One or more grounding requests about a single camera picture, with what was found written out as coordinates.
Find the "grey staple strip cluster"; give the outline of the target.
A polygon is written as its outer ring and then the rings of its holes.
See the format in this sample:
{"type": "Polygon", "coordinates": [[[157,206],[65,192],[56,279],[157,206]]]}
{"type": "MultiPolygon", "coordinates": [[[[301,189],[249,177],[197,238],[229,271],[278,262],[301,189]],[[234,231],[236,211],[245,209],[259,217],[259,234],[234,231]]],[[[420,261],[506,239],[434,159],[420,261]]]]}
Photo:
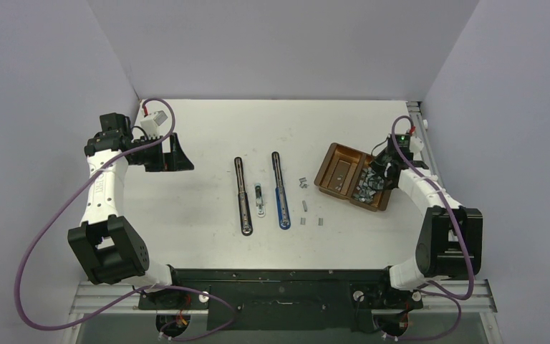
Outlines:
{"type": "Polygon", "coordinates": [[[309,183],[305,177],[299,179],[299,187],[300,188],[308,188],[309,183]]]}

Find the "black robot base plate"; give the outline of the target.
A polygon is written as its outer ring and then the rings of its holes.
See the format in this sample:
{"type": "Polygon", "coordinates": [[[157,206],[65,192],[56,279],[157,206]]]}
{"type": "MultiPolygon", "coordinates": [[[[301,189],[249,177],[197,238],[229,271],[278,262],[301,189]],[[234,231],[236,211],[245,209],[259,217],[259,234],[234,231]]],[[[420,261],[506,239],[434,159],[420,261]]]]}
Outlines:
{"type": "Polygon", "coordinates": [[[174,269],[175,290],[143,292],[141,310],[171,311],[178,328],[194,311],[207,313],[207,328],[231,320],[230,330],[386,331],[401,335],[410,314],[429,296],[392,286],[386,269],[174,269]]]}

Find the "brown wooden tray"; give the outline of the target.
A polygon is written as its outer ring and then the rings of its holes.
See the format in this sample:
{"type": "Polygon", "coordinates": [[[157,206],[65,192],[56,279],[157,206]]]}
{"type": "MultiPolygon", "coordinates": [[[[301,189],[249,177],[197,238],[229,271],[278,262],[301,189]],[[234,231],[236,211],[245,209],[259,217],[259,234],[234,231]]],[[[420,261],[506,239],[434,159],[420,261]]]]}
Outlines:
{"type": "Polygon", "coordinates": [[[314,185],[324,194],[348,201],[368,211],[385,211],[388,208],[391,191],[381,191],[375,202],[363,204],[352,199],[360,173],[369,168],[374,157],[348,146],[332,143],[314,179],[314,185]]]}

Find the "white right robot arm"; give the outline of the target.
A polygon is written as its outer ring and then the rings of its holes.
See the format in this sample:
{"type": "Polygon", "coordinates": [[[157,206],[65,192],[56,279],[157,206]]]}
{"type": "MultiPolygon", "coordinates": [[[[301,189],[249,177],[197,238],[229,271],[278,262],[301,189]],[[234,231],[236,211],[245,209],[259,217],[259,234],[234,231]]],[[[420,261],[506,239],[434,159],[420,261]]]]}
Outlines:
{"type": "Polygon", "coordinates": [[[415,252],[389,267],[389,279],[376,287],[386,307],[400,302],[405,291],[434,286],[444,295],[467,300],[473,295],[483,253],[483,215],[456,201],[437,176],[409,159],[409,151],[388,146],[375,159],[386,186],[400,189],[423,215],[415,252]]]}

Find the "black stapler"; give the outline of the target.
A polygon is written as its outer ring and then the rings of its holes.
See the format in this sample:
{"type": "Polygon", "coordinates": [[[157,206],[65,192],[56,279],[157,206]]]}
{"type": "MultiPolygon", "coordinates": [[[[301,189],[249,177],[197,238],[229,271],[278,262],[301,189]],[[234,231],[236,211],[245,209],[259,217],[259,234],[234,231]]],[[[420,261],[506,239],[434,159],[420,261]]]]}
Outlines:
{"type": "Polygon", "coordinates": [[[238,189],[238,209],[240,217],[241,233],[248,237],[252,235],[254,229],[249,211],[249,200],[246,191],[245,178],[243,172],[243,161],[241,157],[235,157],[234,168],[236,172],[236,184],[238,189]]]}

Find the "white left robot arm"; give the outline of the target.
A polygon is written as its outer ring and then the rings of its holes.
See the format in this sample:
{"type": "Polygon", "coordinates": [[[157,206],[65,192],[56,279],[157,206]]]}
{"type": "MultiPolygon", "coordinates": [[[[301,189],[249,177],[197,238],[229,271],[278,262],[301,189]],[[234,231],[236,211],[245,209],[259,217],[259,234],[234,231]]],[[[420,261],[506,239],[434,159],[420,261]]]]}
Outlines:
{"type": "Polygon", "coordinates": [[[160,285],[157,299],[167,308],[182,304],[185,289],[175,282],[174,269],[151,259],[147,244],[123,214],[125,175],[130,165],[147,172],[192,171],[176,133],[169,149],[160,143],[160,126],[168,115],[156,111],[140,121],[142,136],[134,138],[128,116],[100,116],[101,130],[87,141],[84,152],[95,177],[88,188],[85,213],[67,240],[88,280],[95,285],[127,283],[160,285]]]}

